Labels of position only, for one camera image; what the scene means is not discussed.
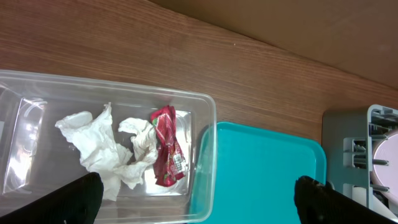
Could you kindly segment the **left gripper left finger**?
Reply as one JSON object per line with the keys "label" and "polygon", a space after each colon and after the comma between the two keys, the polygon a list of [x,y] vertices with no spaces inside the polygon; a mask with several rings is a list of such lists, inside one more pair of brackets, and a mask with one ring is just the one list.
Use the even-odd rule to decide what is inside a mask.
{"label": "left gripper left finger", "polygon": [[1,217],[2,224],[93,223],[100,210],[104,185],[96,172]]}

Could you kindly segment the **pink round plate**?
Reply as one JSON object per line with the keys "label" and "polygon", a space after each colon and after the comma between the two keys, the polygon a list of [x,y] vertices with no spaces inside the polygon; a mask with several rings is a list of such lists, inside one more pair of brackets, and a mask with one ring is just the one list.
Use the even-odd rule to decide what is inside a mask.
{"label": "pink round plate", "polygon": [[389,131],[386,139],[374,143],[373,146],[373,160],[386,164],[373,164],[372,182],[388,188],[382,194],[390,203],[397,205],[397,130]]}

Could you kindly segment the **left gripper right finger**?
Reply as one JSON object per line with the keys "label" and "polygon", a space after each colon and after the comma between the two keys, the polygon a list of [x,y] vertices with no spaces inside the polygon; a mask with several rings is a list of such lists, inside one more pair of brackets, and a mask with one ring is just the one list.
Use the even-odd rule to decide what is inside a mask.
{"label": "left gripper right finger", "polygon": [[306,175],[295,181],[294,203],[301,224],[395,224]]}

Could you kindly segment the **white tissue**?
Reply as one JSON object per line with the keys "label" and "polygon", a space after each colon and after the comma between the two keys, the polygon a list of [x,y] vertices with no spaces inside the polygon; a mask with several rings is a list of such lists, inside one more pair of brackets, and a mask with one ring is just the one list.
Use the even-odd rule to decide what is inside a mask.
{"label": "white tissue", "polygon": [[121,184],[131,190],[143,184],[148,167],[158,158],[155,127],[147,120],[127,118],[120,122],[118,131],[131,134],[133,148],[117,143],[112,129],[111,103],[104,106],[96,118],[82,111],[58,120],[58,128],[67,142],[80,152],[80,164],[88,172],[97,172],[104,185],[103,199],[116,201]]}

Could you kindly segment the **red snack wrapper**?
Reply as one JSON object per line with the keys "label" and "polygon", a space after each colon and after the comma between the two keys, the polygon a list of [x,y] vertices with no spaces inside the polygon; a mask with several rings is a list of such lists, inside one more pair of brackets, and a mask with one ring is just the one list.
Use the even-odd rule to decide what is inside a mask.
{"label": "red snack wrapper", "polygon": [[155,127],[158,158],[154,163],[156,184],[171,187],[185,177],[188,165],[177,141],[177,116],[173,106],[165,106],[150,117]]}

